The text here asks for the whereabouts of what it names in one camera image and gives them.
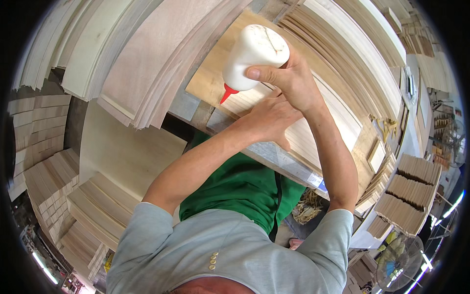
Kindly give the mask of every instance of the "man's left hand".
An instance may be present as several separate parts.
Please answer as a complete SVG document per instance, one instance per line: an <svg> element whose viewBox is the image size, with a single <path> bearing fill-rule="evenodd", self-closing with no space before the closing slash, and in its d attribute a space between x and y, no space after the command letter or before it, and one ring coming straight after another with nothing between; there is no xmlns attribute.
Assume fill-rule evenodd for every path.
<svg viewBox="0 0 470 294"><path fill-rule="evenodd" d="M254 142L275 142L290 151L285 130L301 118L302 113L294 109L277 88L227 129L249 134Z"/></svg>

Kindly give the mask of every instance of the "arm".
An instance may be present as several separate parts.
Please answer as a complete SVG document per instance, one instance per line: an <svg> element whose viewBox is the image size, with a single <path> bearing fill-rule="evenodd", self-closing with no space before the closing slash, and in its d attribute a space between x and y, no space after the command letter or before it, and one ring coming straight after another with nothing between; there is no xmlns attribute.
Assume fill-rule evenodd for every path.
<svg viewBox="0 0 470 294"><path fill-rule="evenodd" d="M183 154L150 185L143 202L150 202L170 214L227 159L256 142L278 143L289 150L284 132L302 118L279 89L258 103L251 113L224 131Z"/></svg>
<svg viewBox="0 0 470 294"><path fill-rule="evenodd" d="M280 69L252 66L246 76L271 83L282 90L289 103L300 110L317 143L329 211L344 208L354 212L359 192L356 165L321 96L305 59L290 46L290 58Z"/></svg>

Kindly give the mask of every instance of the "light gray shirt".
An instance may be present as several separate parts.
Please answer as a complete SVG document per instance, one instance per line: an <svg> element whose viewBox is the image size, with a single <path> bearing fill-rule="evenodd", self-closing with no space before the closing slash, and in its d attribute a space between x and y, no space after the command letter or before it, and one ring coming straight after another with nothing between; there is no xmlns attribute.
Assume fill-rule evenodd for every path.
<svg viewBox="0 0 470 294"><path fill-rule="evenodd" d="M209 209L172 227L168 212L142 202L119 241L107 293L160 294L201 277L228 278L256 294L342 293L352 226L351 212L333 210L293 251L235 211Z"/></svg>

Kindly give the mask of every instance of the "forearm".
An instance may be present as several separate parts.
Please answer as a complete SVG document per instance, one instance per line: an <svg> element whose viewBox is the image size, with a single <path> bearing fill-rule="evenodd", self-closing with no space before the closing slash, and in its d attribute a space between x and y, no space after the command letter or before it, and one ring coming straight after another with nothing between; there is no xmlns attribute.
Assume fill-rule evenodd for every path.
<svg viewBox="0 0 470 294"><path fill-rule="evenodd" d="M150 185L142 201L155 204L170 214L227 159L252 143L250 135L229 127L183 154Z"/></svg>
<svg viewBox="0 0 470 294"><path fill-rule="evenodd" d="M322 99L303 115L317 144L323 178L330 196L329 210L344 208L353 212L359 192L357 169L333 117Z"/></svg>

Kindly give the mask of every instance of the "man's right hand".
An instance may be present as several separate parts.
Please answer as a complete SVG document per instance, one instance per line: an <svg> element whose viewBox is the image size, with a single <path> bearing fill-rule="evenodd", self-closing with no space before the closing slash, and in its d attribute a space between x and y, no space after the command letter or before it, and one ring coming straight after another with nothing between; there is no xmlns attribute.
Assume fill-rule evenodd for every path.
<svg viewBox="0 0 470 294"><path fill-rule="evenodd" d="M260 82L270 83L282 90L287 101L301 112L312 109L324 100L313 79L307 61L289 45L289 60L280 68L268 65L251 66L246 77Z"/></svg>

